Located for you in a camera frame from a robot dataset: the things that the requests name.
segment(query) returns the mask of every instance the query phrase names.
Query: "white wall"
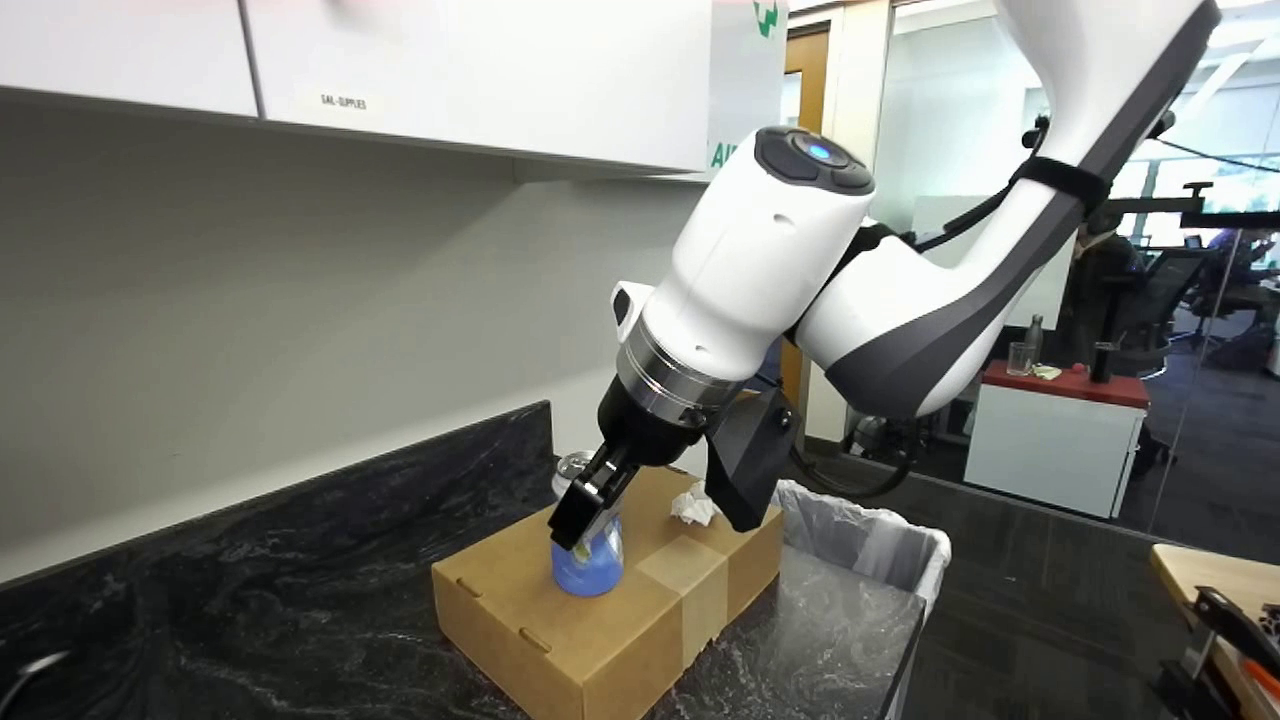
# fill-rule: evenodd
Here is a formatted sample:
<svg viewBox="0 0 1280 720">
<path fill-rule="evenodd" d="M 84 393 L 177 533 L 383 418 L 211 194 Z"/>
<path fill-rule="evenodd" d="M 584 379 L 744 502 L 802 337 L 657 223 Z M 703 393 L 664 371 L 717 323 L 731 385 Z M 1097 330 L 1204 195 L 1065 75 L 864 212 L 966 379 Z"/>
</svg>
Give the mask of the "white wall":
<svg viewBox="0 0 1280 720">
<path fill-rule="evenodd" d="M 552 401 L 695 188 L 0 110 L 0 580 Z"/>
<path fill-rule="evenodd" d="M 830 12 L 822 136 L 877 170 L 891 0 L 859 0 Z"/>
<path fill-rule="evenodd" d="M 1045 93 L 995 18 L 962 18 L 891 38 L 883 80 L 883 134 L 877 152 L 877 215 L 937 236 L 942 219 L 1009 185 L 1027 158 L 1022 127 Z M 951 267 L 974 233 L 930 252 Z M 1051 256 L 1019 294 L 1009 323 L 1032 318 L 1056 330 L 1070 252 Z"/>
<path fill-rule="evenodd" d="M 915 195 L 993 195 L 1022 160 L 1032 64 L 993 19 L 901 34 L 888 50 L 877 215 L 912 219 Z"/>
</svg>

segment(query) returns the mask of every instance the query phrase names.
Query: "blue object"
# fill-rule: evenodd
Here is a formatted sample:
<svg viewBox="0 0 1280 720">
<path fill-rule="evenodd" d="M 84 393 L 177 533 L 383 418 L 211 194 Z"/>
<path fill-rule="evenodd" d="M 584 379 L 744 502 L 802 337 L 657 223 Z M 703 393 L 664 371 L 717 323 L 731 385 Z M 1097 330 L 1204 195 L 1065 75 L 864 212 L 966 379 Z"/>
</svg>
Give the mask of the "blue object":
<svg viewBox="0 0 1280 720">
<path fill-rule="evenodd" d="M 565 552 L 552 545 L 552 580 L 566 597 L 602 597 L 622 580 L 622 533 L 614 516 L 590 533 L 588 552 Z"/>
</svg>

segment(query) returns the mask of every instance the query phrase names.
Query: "transparent bin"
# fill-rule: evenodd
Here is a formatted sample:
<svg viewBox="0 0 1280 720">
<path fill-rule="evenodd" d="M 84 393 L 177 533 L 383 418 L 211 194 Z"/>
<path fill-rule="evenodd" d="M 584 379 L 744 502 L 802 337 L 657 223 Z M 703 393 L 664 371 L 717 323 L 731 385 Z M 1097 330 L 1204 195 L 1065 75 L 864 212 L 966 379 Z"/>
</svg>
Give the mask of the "transparent bin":
<svg viewBox="0 0 1280 720">
<path fill-rule="evenodd" d="M 926 625 L 926 614 L 951 563 L 951 540 L 942 533 L 909 526 L 888 510 L 859 510 L 840 498 L 809 492 L 795 482 L 779 482 L 777 502 L 783 514 L 789 548 L 809 552 L 822 563 L 837 563 L 859 580 L 877 580 L 915 597 L 922 604 L 922 625 Z M 905 718 L 912 666 L 915 666 L 915 652 L 901 669 L 894 698 L 883 713 L 888 720 Z"/>
</svg>

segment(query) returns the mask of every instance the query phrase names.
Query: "label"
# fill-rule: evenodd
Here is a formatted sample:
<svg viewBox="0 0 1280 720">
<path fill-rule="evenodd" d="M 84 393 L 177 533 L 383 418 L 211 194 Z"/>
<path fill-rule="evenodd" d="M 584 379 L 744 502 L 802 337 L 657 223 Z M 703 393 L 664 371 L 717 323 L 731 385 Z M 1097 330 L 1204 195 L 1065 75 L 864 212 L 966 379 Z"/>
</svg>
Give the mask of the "label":
<svg viewBox="0 0 1280 720">
<path fill-rule="evenodd" d="M 366 100 L 318 93 L 318 110 L 366 112 Z"/>
</svg>

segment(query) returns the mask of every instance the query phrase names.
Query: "sticker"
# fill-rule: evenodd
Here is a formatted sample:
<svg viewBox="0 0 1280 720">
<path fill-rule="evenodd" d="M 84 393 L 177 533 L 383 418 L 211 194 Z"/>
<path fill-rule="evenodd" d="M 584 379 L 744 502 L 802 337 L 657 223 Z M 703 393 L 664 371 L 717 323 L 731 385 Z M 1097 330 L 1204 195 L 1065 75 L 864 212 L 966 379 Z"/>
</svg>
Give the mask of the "sticker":
<svg viewBox="0 0 1280 720">
<path fill-rule="evenodd" d="M 731 152 L 734 152 L 734 145 L 717 145 L 710 147 L 710 170 L 724 170 Z"/>
<path fill-rule="evenodd" d="M 777 0 L 751 0 L 751 7 L 755 7 L 755 34 L 769 40 L 783 12 L 777 7 Z"/>
</svg>

